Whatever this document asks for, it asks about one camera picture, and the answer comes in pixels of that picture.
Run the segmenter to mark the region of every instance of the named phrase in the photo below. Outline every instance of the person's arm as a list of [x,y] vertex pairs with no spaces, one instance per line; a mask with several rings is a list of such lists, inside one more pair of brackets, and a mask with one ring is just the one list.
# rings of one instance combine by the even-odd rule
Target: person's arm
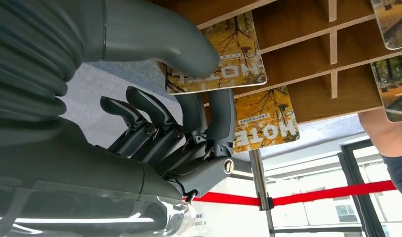
[[383,157],[396,188],[402,193],[402,122],[390,122],[383,109],[358,114],[364,130]]
[[358,114],[364,130],[384,157],[402,156],[402,122],[387,120],[383,109]]

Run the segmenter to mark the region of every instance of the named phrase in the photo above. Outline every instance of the ceiling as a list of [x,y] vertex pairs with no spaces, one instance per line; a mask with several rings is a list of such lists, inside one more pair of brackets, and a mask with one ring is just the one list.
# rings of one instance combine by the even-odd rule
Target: ceiling
[[[126,129],[118,116],[112,116],[99,106],[101,96],[125,100],[127,86],[133,85],[151,91],[175,116],[182,121],[182,112],[173,96],[164,89],[164,76],[154,62],[83,64],[68,83],[68,93],[61,99],[67,104],[63,117],[82,128],[89,143],[107,147]],[[310,122],[299,125],[300,139],[261,149],[264,159],[302,148],[318,145],[357,133],[363,129],[357,115]],[[235,154],[235,158],[249,160],[248,153]]]

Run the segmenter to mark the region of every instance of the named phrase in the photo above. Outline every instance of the gray sleeve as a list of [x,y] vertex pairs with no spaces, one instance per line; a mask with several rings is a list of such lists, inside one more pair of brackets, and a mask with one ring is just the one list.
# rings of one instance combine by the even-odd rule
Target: gray sleeve
[[396,188],[402,193],[402,156],[396,158],[383,157],[390,177]]

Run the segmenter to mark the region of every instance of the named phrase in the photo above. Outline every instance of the robotic hand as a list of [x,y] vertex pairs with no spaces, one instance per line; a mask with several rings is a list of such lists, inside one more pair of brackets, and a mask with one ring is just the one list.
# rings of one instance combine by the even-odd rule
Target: robotic hand
[[[101,97],[102,109],[121,116],[128,126],[107,151],[148,164],[187,196],[187,201],[203,196],[232,173],[235,110],[230,89],[209,92],[209,128],[204,105],[196,94],[176,96],[183,126],[150,94],[129,86],[126,98],[128,103]],[[152,122],[147,122],[136,108],[145,111]],[[171,153],[184,136],[186,143]]]
[[177,96],[182,126],[135,88],[128,103],[102,97],[128,125],[107,150],[59,117],[66,106],[57,97],[82,62],[147,59],[204,77],[219,57],[186,18],[147,1],[0,0],[0,237],[153,233],[176,210],[137,205],[143,197],[191,200],[231,173],[230,90],[209,93],[208,128],[196,95]]

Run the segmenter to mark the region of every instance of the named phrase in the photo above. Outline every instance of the transparent plastic cover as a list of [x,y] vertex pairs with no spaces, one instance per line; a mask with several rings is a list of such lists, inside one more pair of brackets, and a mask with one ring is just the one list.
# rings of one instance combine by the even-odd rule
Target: transparent plastic cover
[[16,183],[0,182],[0,237],[178,237],[194,223],[195,213],[179,200]]

